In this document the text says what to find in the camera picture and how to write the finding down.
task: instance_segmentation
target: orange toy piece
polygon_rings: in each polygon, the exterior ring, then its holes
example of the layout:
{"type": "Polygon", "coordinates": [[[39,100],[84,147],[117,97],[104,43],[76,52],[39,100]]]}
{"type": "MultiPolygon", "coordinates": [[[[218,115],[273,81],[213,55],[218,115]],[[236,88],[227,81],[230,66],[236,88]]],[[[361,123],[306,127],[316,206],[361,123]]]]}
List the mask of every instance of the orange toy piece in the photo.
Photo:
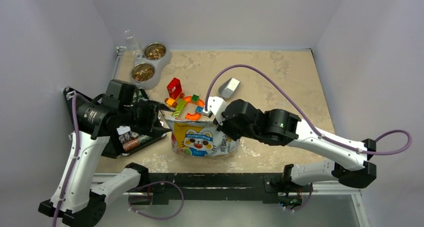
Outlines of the orange toy piece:
{"type": "Polygon", "coordinates": [[[165,99],[165,103],[166,103],[166,105],[168,105],[168,107],[172,107],[172,108],[175,108],[175,107],[177,107],[177,102],[175,101],[175,99],[173,99],[173,98],[166,98],[165,99]]]}
{"type": "MultiPolygon", "coordinates": [[[[203,102],[203,100],[201,100],[201,99],[199,99],[197,101],[197,103],[193,103],[192,97],[186,96],[185,98],[183,98],[183,100],[186,102],[185,105],[187,105],[188,103],[192,103],[194,105],[197,105],[197,106],[200,106],[200,107],[203,107],[203,108],[205,107],[205,102],[203,102]]],[[[198,121],[198,120],[200,120],[201,117],[202,117],[202,115],[200,113],[194,113],[194,114],[188,113],[188,114],[185,115],[185,118],[187,120],[191,120],[191,121],[198,121]]]]}

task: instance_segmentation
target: red toy block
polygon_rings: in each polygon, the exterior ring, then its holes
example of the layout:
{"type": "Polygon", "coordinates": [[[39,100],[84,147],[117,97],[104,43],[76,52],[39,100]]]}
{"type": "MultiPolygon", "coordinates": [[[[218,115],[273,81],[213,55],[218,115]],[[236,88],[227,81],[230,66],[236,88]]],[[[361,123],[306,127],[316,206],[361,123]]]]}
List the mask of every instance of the red toy block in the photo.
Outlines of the red toy block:
{"type": "Polygon", "coordinates": [[[171,82],[166,86],[169,97],[178,100],[178,98],[184,98],[183,88],[181,88],[181,82],[177,78],[173,78],[171,82]]]}

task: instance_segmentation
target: cartoon cat print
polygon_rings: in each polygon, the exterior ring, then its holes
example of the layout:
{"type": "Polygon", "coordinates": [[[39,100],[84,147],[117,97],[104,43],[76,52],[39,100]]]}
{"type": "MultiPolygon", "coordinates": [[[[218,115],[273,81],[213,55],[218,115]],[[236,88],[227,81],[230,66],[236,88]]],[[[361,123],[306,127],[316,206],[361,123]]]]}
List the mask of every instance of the cartoon cat print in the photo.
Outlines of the cartoon cat print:
{"type": "Polygon", "coordinates": [[[208,130],[187,130],[183,145],[186,148],[184,152],[192,156],[206,157],[216,153],[212,132],[208,130]]]}

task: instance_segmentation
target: black metal frame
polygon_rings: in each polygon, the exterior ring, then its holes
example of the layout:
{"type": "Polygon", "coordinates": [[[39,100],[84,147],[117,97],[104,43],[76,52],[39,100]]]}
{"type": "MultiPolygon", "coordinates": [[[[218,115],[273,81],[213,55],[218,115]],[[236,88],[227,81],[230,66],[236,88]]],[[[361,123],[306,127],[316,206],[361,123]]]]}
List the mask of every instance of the black metal frame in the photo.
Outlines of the black metal frame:
{"type": "MultiPolygon", "coordinates": [[[[202,201],[262,201],[278,204],[289,193],[309,192],[310,186],[283,181],[283,173],[149,173],[148,182],[170,181],[179,186],[185,200],[202,201]]],[[[129,191],[147,192],[147,189],[129,191]]],[[[180,192],[170,184],[153,185],[153,205],[167,205],[180,200],[180,192]]]]}

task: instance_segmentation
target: stainless steel bowl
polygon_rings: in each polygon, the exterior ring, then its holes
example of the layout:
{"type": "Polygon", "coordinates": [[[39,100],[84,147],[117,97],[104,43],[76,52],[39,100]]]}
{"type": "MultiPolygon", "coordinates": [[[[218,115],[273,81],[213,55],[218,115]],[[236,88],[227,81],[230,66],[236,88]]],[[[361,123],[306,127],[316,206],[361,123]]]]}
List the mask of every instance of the stainless steel bowl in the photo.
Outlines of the stainless steel bowl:
{"type": "Polygon", "coordinates": [[[145,48],[144,48],[144,57],[146,57],[146,59],[148,60],[160,60],[162,59],[166,53],[167,53],[167,48],[165,47],[165,45],[163,43],[149,43],[145,48]]]}
{"type": "Polygon", "coordinates": [[[150,63],[138,63],[131,69],[131,77],[135,82],[150,80],[155,74],[155,67],[150,63]]]}

